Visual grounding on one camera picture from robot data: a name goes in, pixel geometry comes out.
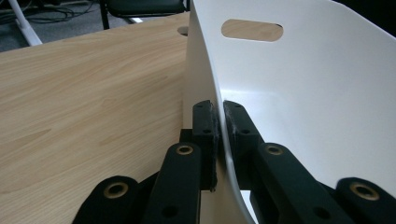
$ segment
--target light wood surface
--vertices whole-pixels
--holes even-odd
[[[0,223],[71,223],[103,179],[160,169],[189,14],[0,54]]]

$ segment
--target wooden table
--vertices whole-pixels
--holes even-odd
[[[0,54],[0,223],[70,223],[105,178],[160,169],[189,14]]]

